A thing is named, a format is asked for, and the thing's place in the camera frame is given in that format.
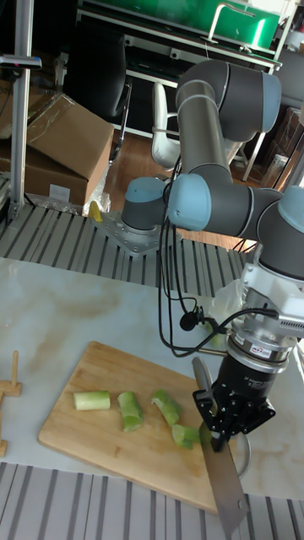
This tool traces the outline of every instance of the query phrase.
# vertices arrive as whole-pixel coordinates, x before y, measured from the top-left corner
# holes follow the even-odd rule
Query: knife blade
[[[199,357],[193,359],[193,370],[199,390],[208,392],[211,388],[211,377]],[[231,540],[231,534],[248,512],[245,495],[228,443],[224,441],[221,450],[215,452],[212,446],[214,434],[204,422],[199,436],[220,522],[226,539]]]

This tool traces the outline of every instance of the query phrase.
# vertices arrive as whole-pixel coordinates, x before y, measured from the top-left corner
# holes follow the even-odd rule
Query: cable
[[[30,197],[28,197],[28,195],[26,195],[26,193],[24,193],[24,199],[27,200],[27,202],[30,204],[30,206],[35,206],[33,201],[30,200]]]
[[[221,330],[224,330],[224,328],[229,324],[231,321],[236,319],[237,317],[248,315],[248,314],[257,314],[257,315],[264,315],[268,316],[274,319],[279,318],[279,313],[275,310],[268,310],[264,308],[247,308],[245,310],[240,310],[234,313],[233,315],[230,315],[225,319],[217,328],[216,330],[213,330],[201,343],[199,343],[196,347],[172,347],[170,343],[168,343],[162,333],[162,328],[160,332],[160,339],[163,342],[163,344],[171,349],[171,352],[176,356],[177,358],[185,358],[189,354],[197,353],[206,343],[210,341],[210,339],[214,338]],[[178,354],[176,351],[185,351],[182,354]]]
[[[3,103],[3,108],[0,110],[0,118],[1,118],[1,116],[2,116],[2,114],[3,114],[3,112],[4,112],[5,107],[6,107],[7,104],[8,104],[8,100],[9,100],[11,94],[12,94],[12,91],[13,91],[13,82],[11,81],[11,84],[10,84],[10,87],[9,87],[9,91],[8,91],[7,98],[6,98],[6,100],[4,101],[4,103]]]
[[[257,242],[255,244],[252,244],[252,246],[247,247],[246,250],[242,251],[242,253],[246,253],[247,251],[253,250],[255,249],[256,246],[257,246]]]
[[[173,181],[175,178],[177,167],[180,163],[180,156],[178,160],[176,161],[176,164],[174,166],[174,169],[172,171],[171,175],[171,181],[169,184],[167,184],[166,189],[164,190],[164,200],[165,200],[165,208],[163,213],[163,219],[160,227],[160,265],[159,265],[159,283],[158,283],[158,311],[159,311],[159,332],[160,332],[160,339],[163,342],[163,344],[168,347],[174,356],[177,358],[185,358],[189,354],[193,354],[198,352],[206,343],[208,343],[214,336],[216,336],[221,330],[224,330],[227,324],[229,324],[231,321],[236,319],[239,316],[244,316],[247,314],[260,314],[264,316],[273,317],[275,319],[279,318],[279,314],[275,310],[268,310],[264,308],[248,308],[244,310],[237,311],[233,315],[229,316],[227,319],[225,319],[220,325],[216,327],[201,343],[199,343],[196,347],[178,347],[173,345],[173,321],[172,321],[172,308],[171,308],[171,301],[173,300],[171,297],[171,284],[170,284],[170,270],[169,270],[169,231],[170,231],[170,222],[167,218],[167,209],[168,209],[168,202],[169,197],[173,185]],[[163,251],[163,240],[164,240],[164,233],[166,232],[166,240],[165,240],[165,260],[163,261],[162,251]],[[179,275],[178,275],[178,266],[177,266],[177,255],[176,255],[176,227],[173,227],[173,262],[174,262],[174,271],[176,276],[176,287],[177,287],[177,293],[178,293],[178,299],[181,303],[181,307],[184,310],[185,313],[188,313],[184,300],[182,296],[182,290],[181,285],[179,281]],[[168,342],[164,336],[163,328],[162,328],[162,309],[161,309],[161,285],[164,285],[164,291],[167,297],[167,303],[168,303],[168,315],[169,315],[169,335],[170,335],[170,341]],[[195,306],[193,308],[193,311],[197,308],[197,301],[195,303]]]
[[[241,239],[235,246],[232,247],[233,250],[235,250],[241,243],[244,242],[244,239]]]
[[[241,253],[242,248],[244,247],[245,244],[246,244],[246,239],[243,240],[242,244],[240,245],[239,249],[237,250],[238,253]]]

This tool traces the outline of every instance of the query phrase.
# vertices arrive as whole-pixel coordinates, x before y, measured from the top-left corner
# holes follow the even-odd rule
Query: cutting board
[[[150,403],[159,388],[182,405],[181,424],[199,427],[201,418],[192,397],[197,390],[194,379],[91,342],[38,440],[109,473],[216,512],[201,446],[194,445],[192,451],[177,447],[159,409]],[[110,392],[110,411],[75,410],[73,392],[90,390]],[[117,396],[124,391],[135,392],[144,410],[143,426],[132,433],[122,432]]]

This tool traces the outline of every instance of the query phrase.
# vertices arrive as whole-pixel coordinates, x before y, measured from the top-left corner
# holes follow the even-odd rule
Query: plastic bag
[[[106,167],[105,172],[103,173],[100,181],[98,182],[96,188],[91,194],[90,198],[83,207],[83,216],[88,216],[90,210],[90,204],[92,201],[95,201],[98,205],[98,208],[101,212],[110,212],[111,208],[111,199],[108,193],[104,193],[106,185],[106,176],[109,170],[109,165]]]
[[[44,195],[35,195],[34,193],[27,193],[27,195],[29,200],[31,200],[35,206],[39,206],[40,208],[48,208],[49,210],[57,210],[58,212],[81,215],[81,204],[72,204],[70,202],[59,201],[58,199],[53,199]]]
[[[218,290],[209,307],[209,316],[221,324],[227,317],[242,309],[243,293],[240,279],[235,279]]]

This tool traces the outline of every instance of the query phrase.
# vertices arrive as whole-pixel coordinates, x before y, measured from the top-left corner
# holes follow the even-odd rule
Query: leek
[[[143,423],[143,409],[132,391],[124,391],[117,398],[122,413],[123,431],[130,433]]]
[[[157,390],[152,396],[151,403],[155,403],[159,408],[170,427],[178,422],[182,407],[168,395],[166,390]]]
[[[193,448],[193,442],[200,442],[199,431],[197,428],[188,428],[187,426],[174,424],[172,426],[172,437],[177,446]]]
[[[111,406],[108,390],[76,391],[73,394],[73,401],[78,411],[106,410]]]

